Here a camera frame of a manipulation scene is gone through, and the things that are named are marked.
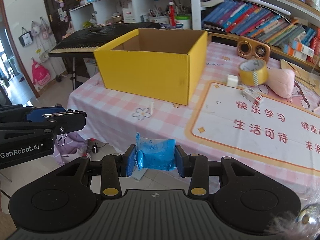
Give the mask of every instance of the pink checkered tablecloth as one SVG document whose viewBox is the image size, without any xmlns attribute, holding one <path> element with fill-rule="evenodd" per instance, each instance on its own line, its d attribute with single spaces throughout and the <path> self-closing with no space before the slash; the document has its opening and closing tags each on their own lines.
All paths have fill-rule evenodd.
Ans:
<svg viewBox="0 0 320 240">
<path fill-rule="evenodd" d="M 135 144 L 136 132 L 142 137 L 160 139 L 174 138 L 187 154 L 199 153 L 212 161 L 220 161 L 223 156 L 231 156 L 257 171 L 289 186 L 296 192 L 303 192 L 306 185 L 318 182 L 318 177 L 271 166 L 255 160 L 226 153 L 188 140 L 185 126 L 198 102 L 205 84 L 210 80 L 226 82 L 227 75 L 238 75 L 238 66 L 244 61 L 236 55 L 236 48 L 211 42 L 207 49 L 206 67 L 189 106 L 174 107 L 172 103 L 105 89 L 100 74 L 90 78 L 70 94 L 68 108 L 85 111 L 88 115 L 86 126 L 79 134 L 85 138 L 95 138 L 108 142 L 124 152 L 130 144 Z M 279 68 L 280 62 L 270 59 L 269 68 Z M 320 97 L 300 85 L 307 98 L 310 109 L 316 107 Z M 154 102 L 152 116 L 141 116 L 142 109 Z M 219 188 L 216 178 L 210 177 L 210 192 Z"/>
</svg>

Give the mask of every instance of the white wall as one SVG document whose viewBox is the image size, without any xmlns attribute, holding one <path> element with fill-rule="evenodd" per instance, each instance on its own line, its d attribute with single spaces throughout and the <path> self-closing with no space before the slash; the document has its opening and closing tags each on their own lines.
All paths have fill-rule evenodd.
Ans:
<svg viewBox="0 0 320 240">
<path fill-rule="evenodd" d="M 21 28 L 24 27 L 27 31 L 30 30 L 31 22 L 35 21 L 40 23 L 40 17 L 43 17 L 47 23 L 49 22 L 47 13 L 44 6 L 43 0 L 4 0 L 4 8 L 7 15 L 9 27 L 12 33 L 12 37 L 17 48 L 17 51 L 20 55 L 22 63 L 32 79 L 32 60 L 31 58 L 34 57 L 35 60 L 39 61 L 39 54 L 36 53 L 37 45 L 34 41 L 27 47 L 22 47 L 19 42 L 18 37 L 21 35 Z M 41 48 L 42 52 L 44 49 L 42 48 L 41 42 L 39 39 L 40 36 L 37 38 L 37 42 L 39 47 Z M 51 41 L 53 45 L 55 45 L 54 36 L 51 35 Z M 42 40 L 45 49 L 50 49 L 52 46 L 47 40 Z M 64 72 L 65 66 L 61 58 L 50 58 L 46 62 L 43 63 L 51 74 L 51 79 L 54 79 L 56 74 L 61 74 Z M 35 86 L 38 90 L 42 87 L 39 85 Z"/>
</svg>

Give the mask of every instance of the grey ribbed panel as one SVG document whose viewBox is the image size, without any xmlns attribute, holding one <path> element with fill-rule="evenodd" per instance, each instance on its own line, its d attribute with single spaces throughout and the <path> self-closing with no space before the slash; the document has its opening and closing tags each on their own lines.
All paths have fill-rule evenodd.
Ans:
<svg viewBox="0 0 320 240">
<path fill-rule="evenodd" d="M 159 196 L 153 197 L 153 193 L 159 193 Z M 189 199 L 182 190 L 128 190 L 120 199 L 105 200 L 96 214 L 77 228 L 55 234 L 38 234 L 20 229 L 9 238 L 9 240 L 118 239 L 281 240 L 282 238 L 251 236 L 238 232 L 221 222 L 207 202 Z"/>
</svg>

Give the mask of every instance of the printed flower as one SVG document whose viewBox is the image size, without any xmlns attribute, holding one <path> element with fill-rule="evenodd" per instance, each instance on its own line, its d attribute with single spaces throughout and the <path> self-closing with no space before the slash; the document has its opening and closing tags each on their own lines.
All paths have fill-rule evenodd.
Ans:
<svg viewBox="0 0 320 240">
<path fill-rule="evenodd" d="M 144 109 L 137 108 L 136 112 L 132 114 L 132 117 L 138 117 L 138 119 L 142 121 L 145 117 L 149 118 L 151 116 L 151 114 L 148 113 L 148 111 L 150 111 L 150 109 L 147 107 Z"/>
</svg>

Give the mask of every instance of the printed star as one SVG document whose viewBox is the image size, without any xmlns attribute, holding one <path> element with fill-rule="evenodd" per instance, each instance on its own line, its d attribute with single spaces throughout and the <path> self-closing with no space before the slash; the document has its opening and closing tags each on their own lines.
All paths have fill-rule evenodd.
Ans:
<svg viewBox="0 0 320 240">
<path fill-rule="evenodd" d="M 199 130 L 200 133 L 205 132 L 205 129 L 203 127 L 198 128 L 198 130 Z"/>
</svg>

